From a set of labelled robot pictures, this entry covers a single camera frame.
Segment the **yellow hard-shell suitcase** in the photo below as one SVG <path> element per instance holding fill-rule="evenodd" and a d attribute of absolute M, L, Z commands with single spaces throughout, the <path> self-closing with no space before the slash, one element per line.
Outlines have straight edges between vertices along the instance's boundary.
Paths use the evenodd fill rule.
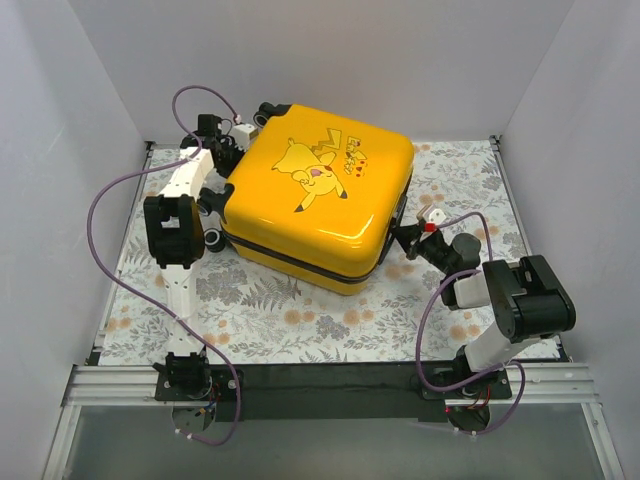
<path fill-rule="evenodd" d="M 401 133 L 299 104 L 264 102 L 257 138 L 222 192 L 202 188 L 242 257 L 355 295 L 385 256 L 413 172 Z"/>

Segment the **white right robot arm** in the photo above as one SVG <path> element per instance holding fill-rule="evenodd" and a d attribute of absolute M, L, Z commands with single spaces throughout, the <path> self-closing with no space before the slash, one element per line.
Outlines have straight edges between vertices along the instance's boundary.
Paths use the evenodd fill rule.
<path fill-rule="evenodd" d="M 398 227 L 394 236 L 408 259 L 421 257 L 444 274 L 417 330 L 415 365 L 424 388 L 475 397 L 523 350 L 574 328 L 575 306 L 544 256 L 482 262 L 476 236 L 460 233 L 446 241 L 438 226 L 424 221 Z M 494 320 L 443 372 L 429 378 L 421 361 L 422 340 L 438 300 L 452 311 L 489 306 Z"/>

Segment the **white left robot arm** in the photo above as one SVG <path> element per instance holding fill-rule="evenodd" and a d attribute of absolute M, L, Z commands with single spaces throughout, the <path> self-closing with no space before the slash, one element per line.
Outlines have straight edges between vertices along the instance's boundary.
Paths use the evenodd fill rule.
<path fill-rule="evenodd" d="M 186 136 L 180 145 L 180 165 L 160 193 L 143 203 L 149 252 L 160 268 L 167 308 L 177 317 L 157 369 L 170 390 L 193 400 L 205 398 L 213 386 L 206 346 L 192 335 L 200 328 L 199 261 L 208 247 L 225 245 L 217 230 L 203 229 L 197 201 L 207 176 L 215 171 L 228 177 L 258 134 L 254 125 L 238 120 L 225 133 L 221 123 L 213 114 L 198 116 L 196 136 Z"/>

